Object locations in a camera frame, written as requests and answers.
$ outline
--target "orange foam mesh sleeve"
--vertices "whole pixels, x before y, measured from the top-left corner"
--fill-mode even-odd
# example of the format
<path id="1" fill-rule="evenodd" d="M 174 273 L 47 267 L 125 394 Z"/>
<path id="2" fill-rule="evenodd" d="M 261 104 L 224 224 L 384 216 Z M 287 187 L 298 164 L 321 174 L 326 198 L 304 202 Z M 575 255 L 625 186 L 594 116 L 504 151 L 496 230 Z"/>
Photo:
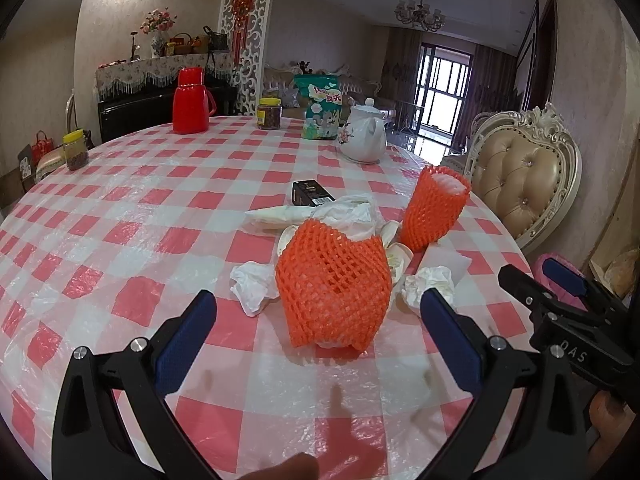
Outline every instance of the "orange foam mesh sleeve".
<path id="1" fill-rule="evenodd" d="M 455 177 L 465 190 L 457 195 L 447 193 L 431 177 L 435 173 Z M 444 166 L 424 168 L 404 214 L 400 241 L 417 253 L 442 238 L 456 223 L 470 192 L 468 180 L 459 173 Z"/>
<path id="2" fill-rule="evenodd" d="M 315 219 L 285 248 L 276 282 L 294 347 L 328 342 L 361 352 L 385 318 L 392 288 L 379 236 L 352 242 Z"/>

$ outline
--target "metal screw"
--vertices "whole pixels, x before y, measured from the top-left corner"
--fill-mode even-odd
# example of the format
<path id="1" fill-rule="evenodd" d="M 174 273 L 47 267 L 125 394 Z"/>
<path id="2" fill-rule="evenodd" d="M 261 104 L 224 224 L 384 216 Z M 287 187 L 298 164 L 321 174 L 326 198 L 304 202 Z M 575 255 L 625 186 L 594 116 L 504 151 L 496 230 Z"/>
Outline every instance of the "metal screw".
<path id="1" fill-rule="evenodd" d="M 549 350 L 551 351 L 551 355 L 556 359 L 561 359 L 564 357 L 564 350 L 562 350 L 562 347 L 558 345 L 553 345 Z"/>
<path id="2" fill-rule="evenodd" d="M 146 339 L 143 337 L 137 337 L 131 342 L 129 347 L 134 352 L 142 352 L 146 348 Z"/>
<path id="3" fill-rule="evenodd" d="M 494 335 L 489 338 L 489 345 L 494 350 L 504 350 L 507 348 L 507 340 L 499 335 Z"/>
<path id="4" fill-rule="evenodd" d="M 79 346 L 74 350 L 74 359 L 82 359 L 86 355 L 86 346 Z"/>

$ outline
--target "small black box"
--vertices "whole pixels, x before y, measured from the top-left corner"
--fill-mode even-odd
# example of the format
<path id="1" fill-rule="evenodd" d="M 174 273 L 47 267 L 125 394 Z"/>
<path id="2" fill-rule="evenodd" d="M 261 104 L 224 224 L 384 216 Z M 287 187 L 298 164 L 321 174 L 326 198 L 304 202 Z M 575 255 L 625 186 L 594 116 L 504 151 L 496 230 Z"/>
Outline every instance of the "small black box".
<path id="1" fill-rule="evenodd" d="M 311 207 L 335 200 L 335 198 L 328 194 L 326 189 L 320 186 L 315 180 L 300 180 L 299 182 L 294 182 L 291 199 L 293 205 L 308 205 Z"/>

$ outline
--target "red and white tablecloth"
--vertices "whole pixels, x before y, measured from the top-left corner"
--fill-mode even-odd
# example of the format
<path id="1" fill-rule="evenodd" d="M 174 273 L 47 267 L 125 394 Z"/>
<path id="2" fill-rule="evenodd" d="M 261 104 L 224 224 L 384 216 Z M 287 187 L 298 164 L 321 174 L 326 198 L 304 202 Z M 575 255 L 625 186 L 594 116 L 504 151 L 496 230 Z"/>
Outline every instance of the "red and white tablecloth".
<path id="1" fill-rule="evenodd" d="M 282 305 L 248 318 L 230 292 L 233 266 L 274 262 L 276 233 L 243 225 L 249 209 L 290 201 L 314 178 L 335 197 L 372 193 L 401 219 L 425 162 L 389 146 L 361 166 L 301 121 L 264 132 L 247 117 L 212 118 L 194 136 L 155 127 L 108 142 L 91 162 L 61 168 L 20 200 L 0 230 L 0 412 L 50 477 L 51 433 L 74 348 L 123 349 L 178 316 L 201 288 L 218 320 L 180 391 L 166 398 L 223 476 L 316 455 L 326 478 L 412 479 L 469 403 L 414 314 L 391 308 L 371 348 L 293 349 Z M 528 348 L 527 311 L 498 286 L 506 263 L 529 270 L 497 218 L 472 196 L 440 245 L 472 259 L 456 308 L 489 334 Z M 126 396 L 118 405 L 141 456 Z M 496 457 L 509 417 L 486 460 Z"/>

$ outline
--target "brown curtain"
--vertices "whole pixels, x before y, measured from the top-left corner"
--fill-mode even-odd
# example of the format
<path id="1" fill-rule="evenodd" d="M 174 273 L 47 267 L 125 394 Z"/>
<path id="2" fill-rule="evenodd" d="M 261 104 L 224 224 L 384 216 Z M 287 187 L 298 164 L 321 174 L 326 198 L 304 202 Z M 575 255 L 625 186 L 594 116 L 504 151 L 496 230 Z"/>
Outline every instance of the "brown curtain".
<path id="1" fill-rule="evenodd" d="M 516 77 L 516 58 L 484 45 L 476 47 L 465 106 L 451 147 L 462 152 L 471 123 L 481 112 L 503 112 L 511 105 Z"/>
<path id="2" fill-rule="evenodd" d="M 391 27 L 382 68 L 380 97 L 413 103 L 418 77 L 418 56 L 422 32 L 412 28 Z"/>

